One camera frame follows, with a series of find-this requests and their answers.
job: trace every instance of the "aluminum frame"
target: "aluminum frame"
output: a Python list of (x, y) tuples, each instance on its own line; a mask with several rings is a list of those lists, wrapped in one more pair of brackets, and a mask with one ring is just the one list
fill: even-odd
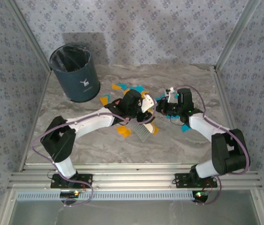
[(36, 56), (38, 57), (40, 63), (44, 67), (44, 69), (49, 72), (51, 70), (48, 60), (44, 55), (41, 47), (39, 46), (37, 40), (35, 39), (32, 31), (30, 30), (22, 12), (20, 11), (19, 7), (15, 0), (5, 0), (7, 7), (10, 9), (11, 13), (14, 16), (14, 19), (18, 23), (20, 29), (22, 30), (24, 36), (26, 37), (27, 41), (32, 47), (32, 50), (35, 52)]
[[(188, 173), (192, 164), (89, 164), (76, 165), (79, 173), (92, 173), (95, 191), (181, 191), (171, 182), (175, 173)], [(18, 192), (48, 191), (51, 180), (47, 177), (52, 165), (26, 165), (23, 172), (15, 172), (10, 178), (7, 196), (0, 212), (0, 225), (9, 223)], [(264, 191), (256, 171), (245, 175), (227, 174), (221, 177), (223, 191), (250, 190), (261, 225), (264, 225)], [(185, 188), (182, 190), (200, 190)]]
[[(253, 0), (253, 1), (255, 1), (254, 7), (257, 7), (257, 5), (260, 1), (259, 0)], [(234, 117), (232, 114), (230, 104), (228, 102), (227, 94), (223, 89), (222, 79), (221, 79), (219, 73), (217, 71), (215, 71), (215, 69), (210, 69), (210, 71), (212, 72), (212, 77), (214, 78), (214, 82), (215, 82), (215, 88), (216, 88), (217, 93), (219, 94), (219, 97), (220, 97), (220, 105), (224, 111), (224, 115), (226, 117), (228, 125), (230, 128), (235, 128), (236, 123), (235, 123), (235, 120), (234, 120)], [(263, 189), (261, 189), (261, 190), (253, 189), (253, 190), (251, 190), (251, 195), (253, 197), (253, 201), (255, 204), (255, 208), (256, 208), (260, 223), (262, 225), (264, 225), (264, 190)]]
[(27, 143), (26, 143), (26, 146), (25, 146), (25, 149), (24, 149), (24, 154), (23, 154), (23, 157), (22, 157), (20, 166), (18, 168), (18, 171), (19, 172), (21, 172), (24, 169), (25, 162), (26, 162), (26, 159), (27, 159), (28, 151), (31, 149), (30, 146), (31, 146), (32, 137), (33, 137), (33, 134), (34, 134), (34, 129), (35, 129), (36, 125), (37, 125), (38, 116), (39, 116), (40, 110), (42, 108), (42, 104), (43, 104), (43, 100), (44, 100), (44, 95), (46, 93), (46, 89), (47, 89), (47, 86), (48, 86), (48, 83), (49, 83), (51, 74), (52, 74), (52, 71), (49, 71), (48, 72), (48, 75), (47, 75), (47, 78), (45, 80), (45, 83), (44, 83), (44, 89), (43, 89), (43, 92), (41, 94), (41, 97), (40, 97), (40, 101), (38, 103), (38, 106), (37, 106), (37, 111), (36, 111), (36, 114), (35, 114), (34, 119), (33, 119), (33, 123), (32, 123), (32, 126), (31, 126), (31, 131), (29, 133), (28, 140), (27, 140)]
[(215, 63), (216, 71), (220, 71), (223, 65), (226, 63), (237, 41), (239, 40), (240, 35), (249, 23), (260, 1), (261, 0), (248, 0), (246, 3), (237, 23), (233, 28), (233, 31), (229, 36), (228, 41), (226, 42), (223, 50), (220, 53), (220, 56)]

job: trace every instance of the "black trash can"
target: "black trash can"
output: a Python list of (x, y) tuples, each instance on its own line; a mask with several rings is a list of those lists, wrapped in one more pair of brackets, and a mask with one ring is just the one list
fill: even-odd
[(50, 65), (71, 101), (87, 102), (99, 93), (100, 82), (87, 47), (79, 44), (61, 46), (52, 53)]

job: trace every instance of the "cable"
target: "cable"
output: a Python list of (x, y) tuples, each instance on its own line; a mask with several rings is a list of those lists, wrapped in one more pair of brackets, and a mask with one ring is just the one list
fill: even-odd
[(125, 124), (118, 123), (119, 125), (126, 126), (129, 122), (126, 122)]
[(211, 190), (208, 191), (208, 193), (211, 193), (211, 192), (212, 192), (213, 187), (212, 187), (212, 184), (210, 183), (210, 181), (208, 181), (208, 180), (206, 180), (206, 182), (205, 182), (205, 186), (203, 187), (203, 189), (201, 190), (201, 192), (203, 192), (203, 191), (205, 190), (205, 188), (207, 187), (207, 185), (206, 185), (207, 183), (208, 183), (208, 184), (210, 185), (210, 187), (211, 187)]
[(177, 125), (177, 126), (180, 126), (180, 127), (184, 125), (184, 124), (181, 125), (181, 124), (173, 123), (173, 121), (171, 121), (171, 117), (172, 117), (172, 116), (170, 116), (169, 121), (170, 121), (172, 124)]
[(197, 204), (200, 203), (201, 205), (210, 205), (210, 204), (216, 202), (216, 201), (218, 200), (218, 198), (220, 197), (220, 195), (221, 195), (221, 190), (222, 190), (221, 180), (220, 180), (220, 177), (219, 177), (219, 176), (214, 176), (214, 177), (216, 177), (216, 178), (218, 179), (218, 182), (220, 183), (220, 189), (219, 189), (219, 191), (218, 191), (216, 197), (215, 197), (212, 201), (210, 201), (210, 202), (206, 202), (206, 203), (203, 203), (203, 202), (201, 202), (200, 200), (197, 200), (197, 199), (196, 199)]
[(47, 177), (51, 180), (53, 180), (53, 176), (52, 177), (49, 177), (49, 173), (52, 172), (52, 171), (55, 171), (55, 170), (49, 170), (48, 173), (47, 173)]
[(53, 162), (52, 159), (50, 159), (49, 157), (43, 155), (42, 153), (38, 152), (36, 149), (35, 149), (35, 145), (37, 142), (39, 142), (43, 137), (45, 137), (46, 135), (48, 135), (49, 133), (53, 132), (54, 130), (57, 130), (59, 128), (63, 128), (63, 127), (66, 127), (66, 126), (69, 126), (69, 125), (72, 125), (72, 124), (75, 124), (75, 123), (79, 123), (79, 122), (82, 122), (82, 121), (85, 121), (85, 120), (88, 120), (88, 119), (91, 119), (93, 117), (97, 117), (97, 116), (114, 116), (114, 117), (117, 117), (123, 121), (126, 121), (126, 122), (129, 122), (129, 123), (135, 123), (135, 124), (145, 124), (145, 123), (148, 123), (151, 121), (151, 119), (155, 116), (155, 113), (156, 113), (156, 105), (157, 105), (157, 102), (154, 98), (152, 98), (152, 96), (150, 94), (146, 94), (148, 95), (154, 102), (154, 111), (152, 113), (152, 116), (145, 120), (145, 121), (142, 121), (142, 122), (137, 122), (137, 121), (130, 121), (130, 120), (127, 120), (121, 116), (118, 116), (116, 114), (113, 114), (113, 113), (110, 113), (110, 112), (103, 112), (103, 113), (100, 113), (100, 114), (93, 114), (93, 115), (90, 115), (90, 116), (86, 116), (86, 117), (83, 117), (79, 120), (76, 120), (76, 121), (72, 121), (72, 122), (69, 122), (69, 123), (64, 123), (64, 124), (60, 124), (52, 129), (49, 129), (47, 130), (46, 132), (44, 132), (42, 135), (40, 135), (38, 138), (36, 138), (32, 143), (31, 143), (31, 149), (36, 153), (38, 154), (39, 156), (43, 157), (44, 159), (46, 159), (47, 161), (49, 161), (53, 166), (54, 168), (56, 169), (56, 171), (58, 172), (58, 174), (66, 181), (68, 182), (73, 182), (73, 183), (80, 183), (80, 184), (84, 184), (84, 185), (87, 185), (88, 187), (91, 188), (91, 194), (90, 194), (90, 197), (85, 200), (84, 202), (81, 202), (79, 204), (73, 204), (73, 205), (67, 205), (66, 203), (64, 204), (64, 206), (68, 206), (68, 207), (73, 207), (73, 206), (80, 206), (80, 205), (84, 205), (88, 202), (90, 202), (90, 200), (92, 199), (93, 195), (94, 195), (94, 189), (93, 187), (87, 183), (87, 182), (84, 182), (84, 181), (81, 181), (81, 180), (71, 180), (71, 179), (68, 179), (67, 177), (65, 177), (60, 171), (59, 169), (56, 167), (55, 163)]
[(215, 124), (212, 121), (208, 120), (207, 117), (205, 117), (205, 114), (206, 114), (206, 105), (205, 105), (205, 102), (203, 100), (202, 95), (199, 93), (199, 91), (196, 88), (194, 88), (194, 87), (192, 87), (190, 85), (180, 85), (180, 86), (175, 87), (174, 90), (178, 90), (179, 88), (183, 88), (183, 87), (188, 87), (188, 88), (194, 89), (197, 92), (197, 94), (200, 97), (201, 102), (203, 104), (203, 108), (204, 108), (204, 111), (203, 111), (203, 119), (207, 123), (209, 123), (210, 125), (212, 125), (213, 127), (217, 128), (219, 130), (222, 130), (222, 131), (226, 132), (227, 134), (229, 134), (240, 145), (240, 147), (243, 150), (243, 153), (245, 155), (245, 159), (246, 159), (245, 169), (243, 171), (241, 171), (241, 172), (231, 172), (231, 174), (235, 174), (235, 175), (245, 174), (249, 170), (249, 154), (248, 154), (248, 151), (246, 150), (246, 148), (244, 147), (244, 145), (242, 144), (242, 142), (234, 134), (232, 134), (229, 130), (227, 130), (227, 129), (223, 128), (223, 127), (218, 126), (217, 124)]

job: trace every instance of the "logo on trash can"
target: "logo on trash can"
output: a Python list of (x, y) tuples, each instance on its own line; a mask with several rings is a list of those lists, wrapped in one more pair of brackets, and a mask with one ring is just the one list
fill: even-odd
[(84, 87), (86, 87), (86, 86), (89, 85), (89, 82), (87, 81), (87, 79), (85, 79), (85, 81), (80, 81), (80, 83), (83, 83), (84, 84)]

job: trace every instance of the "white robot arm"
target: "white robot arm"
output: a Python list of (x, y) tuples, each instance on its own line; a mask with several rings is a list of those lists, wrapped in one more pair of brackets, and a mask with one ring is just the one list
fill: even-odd
[(76, 169), (72, 164), (70, 154), (75, 140), (94, 130), (122, 122), (116, 116), (126, 119), (136, 118), (138, 122), (146, 121), (152, 117), (148, 109), (154, 105), (154, 100), (149, 95), (142, 98), (140, 93), (130, 90), (122, 99), (117, 99), (96, 112), (66, 120), (61, 116), (55, 117), (47, 130), (64, 123), (80, 122), (49, 133), (42, 138), (41, 143), (61, 174), (66, 178), (72, 178), (76, 174)]
[[(172, 103), (172, 99), (171, 102), (168, 99), (158, 100), (156, 111), (163, 115), (180, 116), (181, 122), (200, 132), (212, 143), (212, 158), (191, 168), (189, 173), (191, 182), (196, 183), (201, 179), (245, 168), (246, 157), (240, 146), (229, 134), (214, 126), (221, 127), (219, 124), (208, 119), (212, 122), (213, 125), (211, 125), (205, 120), (206, 117), (203, 117), (202, 111), (194, 108), (190, 89), (179, 89), (177, 92), (178, 103)], [(172, 94), (172, 89), (169, 89), (167, 93)], [(41, 143), (62, 175), (75, 180), (77, 172), (70, 159), (70, 154), (76, 139), (96, 129), (110, 127), (122, 122), (117, 116), (127, 119), (137, 118), (138, 122), (147, 121), (146, 123), (150, 123), (154, 117), (147, 110), (153, 106), (154, 100), (151, 97), (146, 95), (143, 99), (140, 93), (130, 90), (122, 99), (117, 99), (88, 115), (67, 120), (61, 116), (54, 118), (47, 130), (64, 123), (77, 120), (80, 122), (49, 133), (43, 137)], [(244, 137), (240, 130), (230, 130), (227, 127), (225, 129), (232, 132), (245, 146)], [(228, 150), (227, 144), (234, 149)]]
[(172, 101), (174, 94), (173, 88), (165, 90), (165, 96), (168, 99), (162, 98), (157, 101), (157, 112), (163, 115), (179, 116), (181, 122), (201, 133), (212, 145), (211, 159), (192, 167), (190, 174), (193, 182), (244, 169), (247, 160), (243, 149), (226, 131), (232, 133), (246, 149), (242, 132), (238, 129), (231, 130), (223, 127), (204, 116), (201, 110), (194, 108), (190, 89), (183, 88), (177, 90), (177, 103), (173, 103)]

